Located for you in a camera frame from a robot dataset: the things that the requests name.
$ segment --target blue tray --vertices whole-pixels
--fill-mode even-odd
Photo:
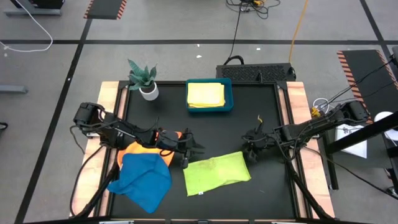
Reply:
[[[188,83],[221,83],[224,85],[224,106],[214,108],[190,108],[187,103],[188,97]],[[189,112],[227,112],[234,106],[234,99],[232,97],[232,82],[229,78],[204,78],[204,79],[189,79],[185,84],[185,104]]]

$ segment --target white flower pot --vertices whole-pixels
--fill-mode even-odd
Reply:
[[[156,99],[157,96],[159,96],[159,90],[157,89],[156,82],[154,82],[154,84],[155,84],[155,88],[150,93],[146,93],[146,92],[142,91],[141,88],[139,89],[142,97],[144,97],[144,99],[147,101],[152,101],[152,100]]]

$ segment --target potted plant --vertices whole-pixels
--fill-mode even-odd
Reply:
[[[132,60],[128,61],[131,67],[129,79],[134,84],[133,86],[130,86],[129,89],[139,90],[145,100],[150,101],[156,99],[159,95],[155,82],[156,65],[149,72],[148,66],[145,66],[145,69],[142,70]]]

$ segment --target orange cloth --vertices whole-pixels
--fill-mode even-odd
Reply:
[[[178,134],[178,138],[181,137],[182,133],[181,132],[177,132]],[[122,161],[123,161],[123,156],[127,153],[130,154],[141,154],[141,153],[158,153],[160,154],[162,150],[161,149],[148,149],[145,148],[143,146],[141,146],[140,144],[134,142],[132,144],[130,144],[125,150],[120,150],[118,153],[118,165],[121,168],[122,167]],[[162,156],[162,159],[164,160],[164,162],[166,163],[167,166],[170,165],[172,159],[174,156],[174,152],[172,152],[170,155],[168,156]]]

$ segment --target yellow cloth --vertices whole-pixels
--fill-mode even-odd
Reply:
[[[224,85],[221,83],[188,83],[187,103],[194,108],[224,106]]]

